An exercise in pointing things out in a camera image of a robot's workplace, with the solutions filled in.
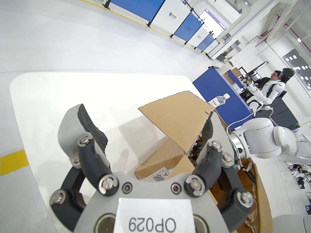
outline joyson logo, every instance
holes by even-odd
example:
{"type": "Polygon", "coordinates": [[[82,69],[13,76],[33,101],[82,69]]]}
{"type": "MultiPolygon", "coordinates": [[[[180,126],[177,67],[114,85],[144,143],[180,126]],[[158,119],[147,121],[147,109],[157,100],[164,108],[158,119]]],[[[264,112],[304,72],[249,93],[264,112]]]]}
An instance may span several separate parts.
{"type": "Polygon", "coordinates": [[[176,16],[173,13],[169,14],[172,19],[176,19],[176,16]]]}

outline open cardboard box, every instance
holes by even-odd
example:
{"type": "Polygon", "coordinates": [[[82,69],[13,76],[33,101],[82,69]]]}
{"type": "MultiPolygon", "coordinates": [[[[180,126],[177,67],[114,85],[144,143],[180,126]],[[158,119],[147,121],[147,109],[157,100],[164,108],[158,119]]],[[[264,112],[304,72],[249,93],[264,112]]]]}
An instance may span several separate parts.
{"type": "MultiPolygon", "coordinates": [[[[164,132],[168,139],[136,168],[137,178],[139,180],[148,178],[163,168],[169,172],[166,179],[182,172],[192,173],[194,166],[188,159],[187,153],[193,147],[198,136],[201,135],[202,128],[210,113],[214,111],[214,107],[192,92],[185,91],[146,104],[139,110],[164,132]]],[[[220,120],[226,128],[227,125],[221,117],[220,120]]],[[[252,170],[254,170],[253,173],[257,179],[256,186],[242,170],[238,175],[244,188],[252,193],[255,205],[246,222],[234,232],[273,233],[269,201],[255,164],[253,164],[252,170]]],[[[216,183],[211,189],[213,194],[208,190],[215,204],[222,192],[217,186],[216,183]]]]}
{"type": "Polygon", "coordinates": [[[165,179],[181,172],[192,173],[194,166],[187,153],[201,134],[214,107],[192,92],[184,91],[146,104],[139,110],[168,139],[136,168],[136,177],[141,180],[162,169],[165,179]]]}

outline white table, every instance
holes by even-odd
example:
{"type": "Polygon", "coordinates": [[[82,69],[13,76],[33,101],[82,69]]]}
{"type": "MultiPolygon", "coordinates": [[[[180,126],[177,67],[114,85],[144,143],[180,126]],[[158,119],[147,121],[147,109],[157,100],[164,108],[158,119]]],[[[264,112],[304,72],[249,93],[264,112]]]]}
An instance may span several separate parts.
{"type": "MultiPolygon", "coordinates": [[[[71,168],[57,140],[66,111],[83,103],[108,137],[112,171],[135,177],[134,169],[165,136],[138,107],[185,90],[203,99],[185,76],[37,72],[13,80],[11,97],[29,165],[59,232],[69,231],[51,211],[49,199],[71,168]]],[[[91,197],[95,189],[85,181],[81,192],[91,197]]]]}

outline box flap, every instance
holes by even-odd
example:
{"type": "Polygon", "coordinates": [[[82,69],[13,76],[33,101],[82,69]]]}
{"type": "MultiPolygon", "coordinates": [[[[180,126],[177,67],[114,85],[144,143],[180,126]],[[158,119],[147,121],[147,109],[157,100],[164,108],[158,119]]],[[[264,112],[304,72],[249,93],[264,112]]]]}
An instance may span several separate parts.
{"type": "Polygon", "coordinates": [[[176,165],[175,169],[170,173],[168,176],[168,179],[173,178],[174,176],[183,173],[183,172],[188,172],[192,173],[194,170],[193,164],[190,162],[188,159],[187,155],[184,155],[178,165],[176,165]]]}
{"type": "Polygon", "coordinates": [[[150,174],[165,167],[167,170],[176,167],[184,151],[171,139],[167,139],[146,161],[134,171],[136,177],[141,180],[150,174]]]}
{"type": "Polygon", "coordinates": [[[188,152],[214,107],[184,91],[139,108],[162,132],[188,152]]]}

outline white partition panel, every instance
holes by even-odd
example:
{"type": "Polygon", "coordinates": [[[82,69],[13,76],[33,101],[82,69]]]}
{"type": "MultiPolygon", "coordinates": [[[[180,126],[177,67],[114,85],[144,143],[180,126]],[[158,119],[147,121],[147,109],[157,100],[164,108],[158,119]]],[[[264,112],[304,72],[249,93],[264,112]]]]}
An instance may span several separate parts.
{"type": "Polygon", "coordinates": [[[170,33],[174,33],[189,13],[190,9],[182,1],[166,0],[151,26],[155,24],[170,33]]]}
{"type": "Polygon", "coordinates": [[[215,40],[214,42],[212,42],[205,50],[205,53],[209,53],[211,52],[211,50],[213,50],[216,46],[218,45],[217,40],[215,40]]]}
{"type": "Polygon", "coordinates": [[[201,26],[199,30],[194,34],[194,36],[191,37],[188,43],[193,45],[194,47],[197,47],[204,40],[204,38],[208,36],[208,34],[208,31],[203,26],[201,26]]]}

